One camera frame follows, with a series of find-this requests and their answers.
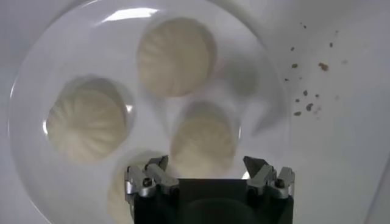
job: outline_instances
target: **steamed bun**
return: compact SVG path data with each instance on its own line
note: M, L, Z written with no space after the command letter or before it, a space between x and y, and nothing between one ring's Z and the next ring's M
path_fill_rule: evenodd
M74 161L97 161L122 143L125 122L122 109L108 96L78 90L60 96L46 121L48 139Z
M184 96L206 81L214 63L211 34L194 19L176 18L147 32L137 66L141 83L158 96Z
M171 144L173 168L184 178L216 178L229 169L235 155L230 127L213 116L184 121Z

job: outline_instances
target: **brown crumb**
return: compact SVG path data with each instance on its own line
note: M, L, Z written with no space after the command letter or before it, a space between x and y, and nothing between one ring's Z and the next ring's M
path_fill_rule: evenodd
M311 111L311 107L313 107L314 104L312 103L309 103L307 106L306 106L306 110L307 111Z
M323 70L323 71L325 71L325 72L329 70L329 66L326 65L326 64L324 64L324 63L322 63L322 62L320 62L320 63L318 64L318 66L320 66L320 67L321 67L321 70Z

